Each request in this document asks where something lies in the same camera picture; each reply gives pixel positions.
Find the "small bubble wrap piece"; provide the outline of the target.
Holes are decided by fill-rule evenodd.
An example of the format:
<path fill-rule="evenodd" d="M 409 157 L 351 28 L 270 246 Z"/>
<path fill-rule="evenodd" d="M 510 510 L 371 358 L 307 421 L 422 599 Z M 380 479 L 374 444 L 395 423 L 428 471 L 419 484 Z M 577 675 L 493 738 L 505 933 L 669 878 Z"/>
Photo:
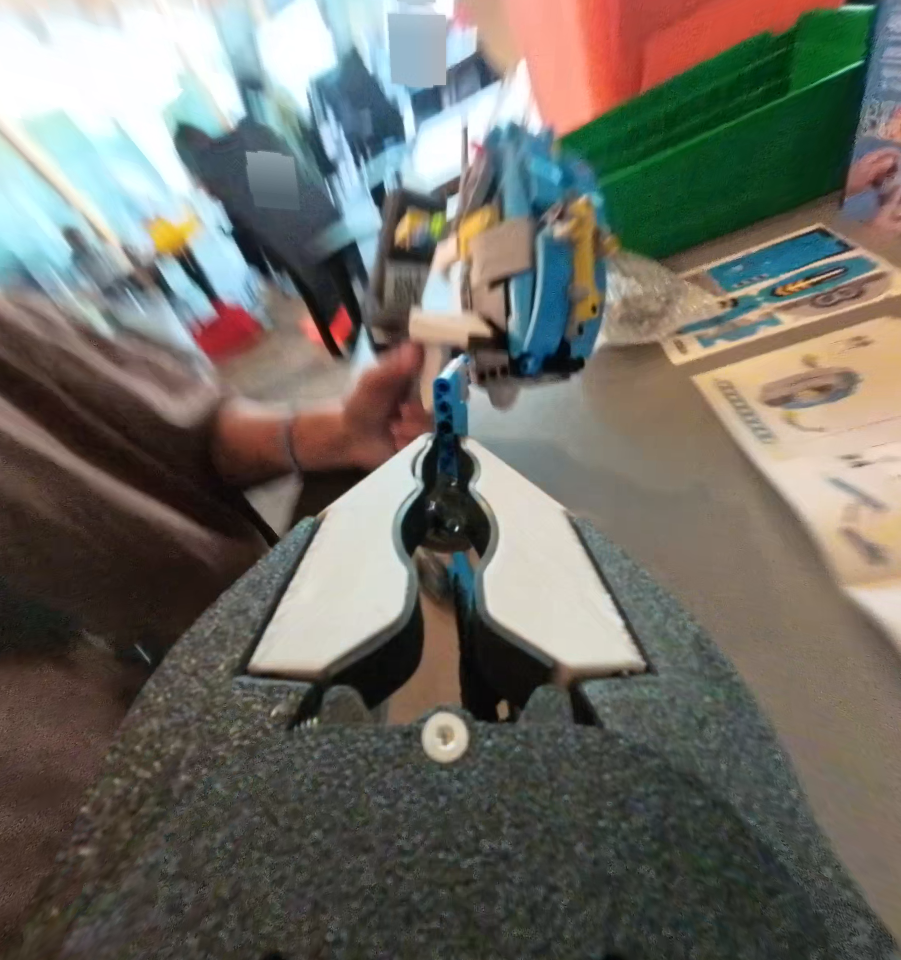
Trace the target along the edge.
<path fill-rule="evenodd" d="M 621 249 L 609 256 L 601 345 L 660 343 L 722 310 L 721 299 L 662 263 Z"/>

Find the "blue toy robot model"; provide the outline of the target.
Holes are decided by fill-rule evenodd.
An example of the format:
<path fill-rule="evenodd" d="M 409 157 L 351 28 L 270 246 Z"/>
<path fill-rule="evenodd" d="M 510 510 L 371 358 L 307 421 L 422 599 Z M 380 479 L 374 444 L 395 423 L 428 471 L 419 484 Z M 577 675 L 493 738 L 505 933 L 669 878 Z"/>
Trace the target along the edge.
<path fill-rule="evenodd" d="M 497 337 L 470 349 L 417 344 L 431 380 L 464 354 L 469 383 L 507 410 L 523 389 L 569 379 L 590 358 L 617 240 L 593 170 L 548 128 L 491 128 L 458 199 L 415 307 L 471 311 L 493 324 Z"/>

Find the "green plastic bin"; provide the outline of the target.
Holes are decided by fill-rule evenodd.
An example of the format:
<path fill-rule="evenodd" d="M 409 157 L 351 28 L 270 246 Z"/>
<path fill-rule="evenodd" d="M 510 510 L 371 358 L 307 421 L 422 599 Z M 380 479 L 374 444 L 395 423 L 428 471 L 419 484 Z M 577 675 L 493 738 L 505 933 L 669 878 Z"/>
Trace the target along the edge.
<path fill-rule="evenodd" d="M 809 10 L 565 134 L 625 248 L 671 257 L 838 190 L 874 20 Z"/>

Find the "robot kit box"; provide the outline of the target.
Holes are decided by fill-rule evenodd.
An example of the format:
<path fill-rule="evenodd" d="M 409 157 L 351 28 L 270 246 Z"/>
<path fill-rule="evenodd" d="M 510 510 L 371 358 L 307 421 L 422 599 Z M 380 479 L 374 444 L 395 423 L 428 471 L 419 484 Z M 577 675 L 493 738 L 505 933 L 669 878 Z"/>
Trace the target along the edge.
<path fill-rule="evenodd" d="M 901 237 L 901 1 L 877 4 L 842 211 Z"/>

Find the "person's left forearm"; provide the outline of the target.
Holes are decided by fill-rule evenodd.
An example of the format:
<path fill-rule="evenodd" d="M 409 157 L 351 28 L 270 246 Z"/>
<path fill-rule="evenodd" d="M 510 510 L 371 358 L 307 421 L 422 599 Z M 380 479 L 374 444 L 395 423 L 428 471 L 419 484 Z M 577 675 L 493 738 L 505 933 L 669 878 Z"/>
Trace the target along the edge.
<path fill-rule="evenodd" d="M 359 465 L 341 408 L 293 412 L 247 399 L 218 411 L 211 458 L 222 479 L 239 487 Z"/>

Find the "blue sticker sheet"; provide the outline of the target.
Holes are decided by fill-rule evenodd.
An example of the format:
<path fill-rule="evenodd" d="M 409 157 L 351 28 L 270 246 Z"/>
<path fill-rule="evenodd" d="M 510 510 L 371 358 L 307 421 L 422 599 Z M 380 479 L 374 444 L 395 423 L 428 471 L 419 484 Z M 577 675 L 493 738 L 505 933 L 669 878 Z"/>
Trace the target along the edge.
<path fill-rule="evenodd" d="M 901 267 L 822 222 L 681 278 L 712 294 L 718 308 L 662 343 L 675 366 L 901 297 Z"/>

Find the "red plastic bin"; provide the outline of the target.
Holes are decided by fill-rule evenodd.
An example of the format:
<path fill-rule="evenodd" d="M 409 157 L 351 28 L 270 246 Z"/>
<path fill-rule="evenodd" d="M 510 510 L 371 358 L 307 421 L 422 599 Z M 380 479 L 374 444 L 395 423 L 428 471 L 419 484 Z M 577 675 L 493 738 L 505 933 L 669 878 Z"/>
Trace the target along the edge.
<path fill-rule="evenodd" d="M 840 1 L 461 1 L 485 59 L 524 65 L 543 123 L 563 135 L 762 33 Z"/>

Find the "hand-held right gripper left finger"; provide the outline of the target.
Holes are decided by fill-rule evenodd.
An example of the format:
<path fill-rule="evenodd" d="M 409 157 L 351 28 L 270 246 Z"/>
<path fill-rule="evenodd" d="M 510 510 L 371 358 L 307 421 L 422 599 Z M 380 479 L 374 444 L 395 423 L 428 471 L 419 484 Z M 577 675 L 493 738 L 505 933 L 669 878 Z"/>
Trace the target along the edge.
<path fill-rule="evenodd" d="M 415 539 L 432 439 L 416 439 L 317 515 L 249 649 L 248 680 L 350 687 L 374 710 L 413 675 L 423 620 L 405 525 Z"/>

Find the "instruction booklet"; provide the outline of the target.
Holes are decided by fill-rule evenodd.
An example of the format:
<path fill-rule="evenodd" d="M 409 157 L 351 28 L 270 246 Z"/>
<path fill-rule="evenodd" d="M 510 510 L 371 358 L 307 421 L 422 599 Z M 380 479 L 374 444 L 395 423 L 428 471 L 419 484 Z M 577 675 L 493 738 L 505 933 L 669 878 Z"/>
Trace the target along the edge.
<path fill-rule="evenodd" d="M 901 318 L 692 381 L 802 522 L 841 592 L 901 656 Z"/>

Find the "person's left hand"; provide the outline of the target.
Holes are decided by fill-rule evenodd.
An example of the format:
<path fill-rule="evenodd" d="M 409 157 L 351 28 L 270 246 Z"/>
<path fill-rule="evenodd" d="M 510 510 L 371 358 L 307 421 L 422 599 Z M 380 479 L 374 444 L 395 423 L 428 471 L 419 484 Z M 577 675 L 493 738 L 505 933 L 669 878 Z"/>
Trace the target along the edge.
<path fill-rule="evenodd" d="M 421 400 L 424 352 L 405 342 L 359 378 L 340 414 L 342 464 L 373 471 L 433 432 L 433 414 Z"/>

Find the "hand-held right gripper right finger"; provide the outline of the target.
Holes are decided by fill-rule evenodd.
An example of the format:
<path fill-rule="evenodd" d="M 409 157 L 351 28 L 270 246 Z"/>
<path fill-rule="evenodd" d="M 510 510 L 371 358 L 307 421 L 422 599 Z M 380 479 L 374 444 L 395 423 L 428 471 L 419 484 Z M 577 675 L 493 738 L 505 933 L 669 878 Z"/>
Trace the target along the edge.
<path fill-rule="evenodd" d="M 458 552 L 464 708 L 515 716 L 546 686 L 648 673 L 627 615 L 553 497 L 476 440 L 463 442 L 468 545 Z"/>

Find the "grey desk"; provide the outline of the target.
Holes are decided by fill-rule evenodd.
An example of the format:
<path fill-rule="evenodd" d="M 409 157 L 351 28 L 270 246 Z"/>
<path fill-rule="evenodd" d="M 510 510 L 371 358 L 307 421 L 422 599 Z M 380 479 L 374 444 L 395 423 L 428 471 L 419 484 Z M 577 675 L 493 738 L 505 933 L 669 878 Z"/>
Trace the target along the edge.
<path fill-rule="evenodd" d="M 770 718 L 818 824 L 901 947 L 901 658 L 835 587 L 817 548 L 692 377 L 881 316 L 901 297 L 673 366 L 602 349 L 470 430 L 664 585 Z"/>

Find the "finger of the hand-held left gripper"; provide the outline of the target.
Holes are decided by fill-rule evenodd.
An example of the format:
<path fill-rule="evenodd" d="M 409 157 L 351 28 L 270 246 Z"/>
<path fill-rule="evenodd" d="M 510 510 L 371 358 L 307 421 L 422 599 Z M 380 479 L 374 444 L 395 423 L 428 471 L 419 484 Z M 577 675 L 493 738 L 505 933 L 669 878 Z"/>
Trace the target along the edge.
<path fill-rule="evenodd" d="M 409 339 L 415 343 L 448 350 L 469 350 L 471 344 L 493 343 L 498 329 L 472 311 L 433 311 L 411 308 L 408 316 Z"/>

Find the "blue beam wheel assembly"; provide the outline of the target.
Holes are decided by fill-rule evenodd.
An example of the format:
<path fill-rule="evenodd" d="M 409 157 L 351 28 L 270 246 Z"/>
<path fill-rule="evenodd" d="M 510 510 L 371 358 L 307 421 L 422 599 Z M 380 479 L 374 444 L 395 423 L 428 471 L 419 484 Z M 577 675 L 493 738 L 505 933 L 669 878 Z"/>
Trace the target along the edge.
<path fill-rule="evenodd" d="M 404 544 L 421 551 L 420 585 L 436 599 L 471 614 L 478 562 L 491 541 L 491 520 L 471 483 L 478 473 L 465 450 L 469 437 L 469 359 L 448 361 L 430 389 L 434 431 L 415 464 L 420 490 L 404 522 Z"/>

